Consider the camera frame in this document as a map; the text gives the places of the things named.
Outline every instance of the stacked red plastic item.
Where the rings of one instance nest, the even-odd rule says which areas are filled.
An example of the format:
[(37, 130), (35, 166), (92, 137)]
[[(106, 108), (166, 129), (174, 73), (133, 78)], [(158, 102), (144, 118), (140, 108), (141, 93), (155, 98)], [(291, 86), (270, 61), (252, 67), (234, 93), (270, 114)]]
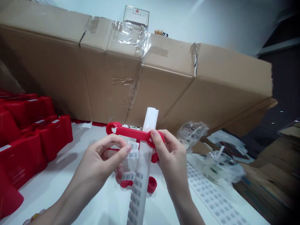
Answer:
[(17, 189), (72, 141), (71, 118), (58, 118), (50, 97), (0, 90), (0, 220), (22, 204)]

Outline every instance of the fingernail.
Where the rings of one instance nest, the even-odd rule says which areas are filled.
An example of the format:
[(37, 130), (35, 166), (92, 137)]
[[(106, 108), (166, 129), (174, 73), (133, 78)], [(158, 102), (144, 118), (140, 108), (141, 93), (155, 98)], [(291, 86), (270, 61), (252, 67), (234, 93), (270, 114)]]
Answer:
[(153, 135), (154, 137), (158, 135), (157, 130), (151, 130), (151, 135)]

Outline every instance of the framed certificate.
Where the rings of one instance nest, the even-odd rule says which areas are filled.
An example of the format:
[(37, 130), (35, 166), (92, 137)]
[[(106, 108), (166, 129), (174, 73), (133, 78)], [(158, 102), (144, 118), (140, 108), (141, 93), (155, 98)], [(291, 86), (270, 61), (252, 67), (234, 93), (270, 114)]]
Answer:
[(141, 24), (147, 27), (149, 22), (149, 12), (131, 6), (126, 6), (124, 21)]

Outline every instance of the left hand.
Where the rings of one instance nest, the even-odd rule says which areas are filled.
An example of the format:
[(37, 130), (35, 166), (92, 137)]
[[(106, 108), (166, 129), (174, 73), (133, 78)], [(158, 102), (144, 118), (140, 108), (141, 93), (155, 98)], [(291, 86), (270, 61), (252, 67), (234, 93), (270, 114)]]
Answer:
[[(116, 145), (120, 150), (111, 158), (107, 158), (107, 148)], [(94, 195), (103, 187), (107, 178), (113, 171), (116, 171), (116, 180), (121, 181), (123, 168), (122, 161), (127, 157), (131, 150), (131, 145), (115, 134), (110, 134), (105, 138), (91, 144), (84, 153), (84, 156), (75, 171), (65, 193), (73, 188), (85, 186), (89, 193)]]

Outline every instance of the bracelet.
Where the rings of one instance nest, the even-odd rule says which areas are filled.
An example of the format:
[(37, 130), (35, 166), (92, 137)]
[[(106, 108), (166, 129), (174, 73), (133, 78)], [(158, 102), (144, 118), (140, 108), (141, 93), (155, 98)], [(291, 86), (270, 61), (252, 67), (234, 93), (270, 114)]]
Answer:
[(39, 213), (34, 214), (31, 219), (26, 220), (23, 225), (29, 225), (36, 217), (38, 217), (38, 215), (41, 215), (43, 212), (45, 211), (45, 209), (43, 209), (42, 211), (40, 211)]

